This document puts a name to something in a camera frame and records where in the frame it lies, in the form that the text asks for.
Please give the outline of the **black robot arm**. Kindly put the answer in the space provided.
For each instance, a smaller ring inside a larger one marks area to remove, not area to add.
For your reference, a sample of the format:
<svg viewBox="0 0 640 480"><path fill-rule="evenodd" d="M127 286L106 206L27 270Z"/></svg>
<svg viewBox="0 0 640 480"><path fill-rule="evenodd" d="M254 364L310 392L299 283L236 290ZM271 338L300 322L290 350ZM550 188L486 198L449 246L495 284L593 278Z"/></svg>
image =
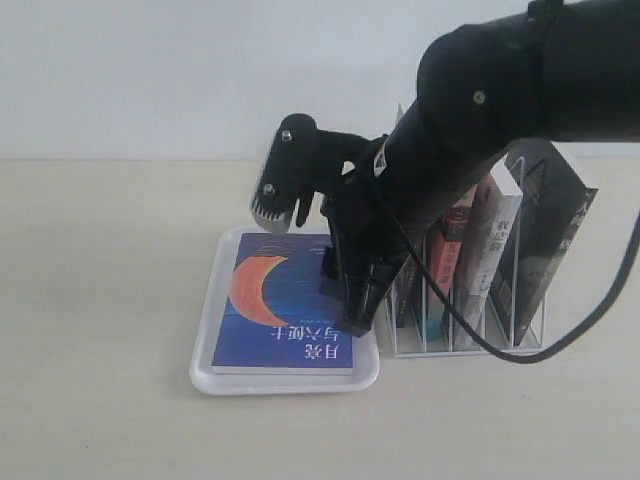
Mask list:
<svg viewBox="0 0 640 480"><path fill-rule="evenodd" d="M367 333L427 229L524 139L639 137L639 5L533 1L434 40L416 97L375 139L320 129L309 116L280 138L299 154L297 194L324 195L324 268L339 282L338 330Z"/></svg>

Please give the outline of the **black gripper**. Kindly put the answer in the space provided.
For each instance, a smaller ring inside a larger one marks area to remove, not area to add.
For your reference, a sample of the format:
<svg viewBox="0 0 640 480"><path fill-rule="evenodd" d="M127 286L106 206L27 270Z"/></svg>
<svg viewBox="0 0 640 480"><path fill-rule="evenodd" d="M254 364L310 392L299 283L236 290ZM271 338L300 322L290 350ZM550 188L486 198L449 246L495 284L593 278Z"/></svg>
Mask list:
<svg viewBox="0 0 640 480"><path fill-rule="evenodd" d="M394 176L406 156L389 135L367 139L318 128L296 128L294 150L296 224L306 221L311 196L319 192L331 232L322 254L320 292L344 298L340 330L362 337L408 258L387 217L394 215L406 231L412 228L415 190L409 178Z"/></svg>

